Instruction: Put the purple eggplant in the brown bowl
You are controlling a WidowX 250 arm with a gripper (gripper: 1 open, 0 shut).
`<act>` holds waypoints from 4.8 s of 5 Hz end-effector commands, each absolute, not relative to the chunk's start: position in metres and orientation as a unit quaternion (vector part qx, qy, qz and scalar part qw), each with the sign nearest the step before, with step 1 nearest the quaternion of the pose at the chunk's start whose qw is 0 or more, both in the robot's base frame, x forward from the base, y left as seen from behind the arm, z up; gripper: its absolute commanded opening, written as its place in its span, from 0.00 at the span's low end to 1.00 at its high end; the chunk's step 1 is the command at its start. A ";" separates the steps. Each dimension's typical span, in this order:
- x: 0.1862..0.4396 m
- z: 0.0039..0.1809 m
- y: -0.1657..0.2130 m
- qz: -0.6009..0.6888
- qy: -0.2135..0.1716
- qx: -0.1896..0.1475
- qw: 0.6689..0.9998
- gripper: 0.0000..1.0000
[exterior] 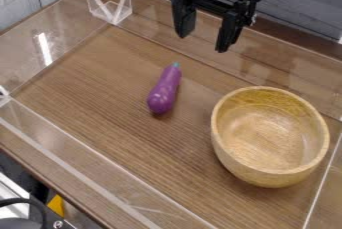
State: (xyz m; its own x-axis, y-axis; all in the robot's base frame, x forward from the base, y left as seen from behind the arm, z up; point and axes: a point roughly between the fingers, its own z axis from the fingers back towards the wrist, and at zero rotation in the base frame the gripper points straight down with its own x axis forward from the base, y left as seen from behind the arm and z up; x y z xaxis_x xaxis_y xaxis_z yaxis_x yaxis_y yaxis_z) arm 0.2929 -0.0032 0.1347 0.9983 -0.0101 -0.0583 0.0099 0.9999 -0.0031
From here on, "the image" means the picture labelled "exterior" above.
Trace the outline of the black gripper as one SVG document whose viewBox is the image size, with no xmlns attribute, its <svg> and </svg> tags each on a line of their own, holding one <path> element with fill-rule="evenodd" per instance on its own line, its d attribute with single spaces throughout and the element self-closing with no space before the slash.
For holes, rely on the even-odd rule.
<svg viewBox="0 0 342 229">
<path fill-rule="evenodd" d="M 215 50 L 224 53 L 236 43 L 243 24 L 252 25 L 256 18 L 256 4 L 260 0 L 171 0 L 173 28 L 177 36 L 184 38 L 195 29 L 196 9 L 222 16 L 228 10 L 218 33 Z"/>
</svg>

